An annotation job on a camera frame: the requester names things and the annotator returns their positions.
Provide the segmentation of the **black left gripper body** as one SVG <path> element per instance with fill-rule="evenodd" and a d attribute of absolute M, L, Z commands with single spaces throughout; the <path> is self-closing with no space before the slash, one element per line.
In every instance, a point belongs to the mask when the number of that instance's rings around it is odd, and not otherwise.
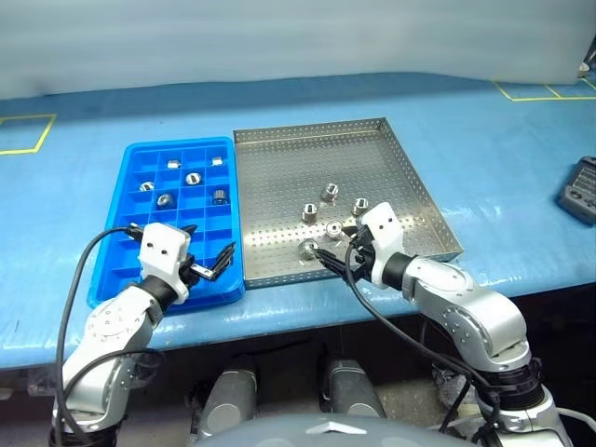
<path fill-rule="evenodd" d="M 184 285 L 196 285 L 200 280 L 213 280 L 214 273 L 209 268 L 197 264 L 194 255 L 187 254 L 179 268 L 179 277 Z"/>

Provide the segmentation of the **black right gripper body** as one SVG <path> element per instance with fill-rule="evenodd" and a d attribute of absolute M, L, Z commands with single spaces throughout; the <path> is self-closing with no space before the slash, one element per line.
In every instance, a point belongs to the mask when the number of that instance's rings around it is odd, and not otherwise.
<path fill-rule="evenodd" d="M 356 251 L 355 261 L 359 265 L 353 279 L 370 279 L 375 261 L 373 235 L 367 225 L 358 226 L 359 231 L 350 237 L 350 245 Z"/>

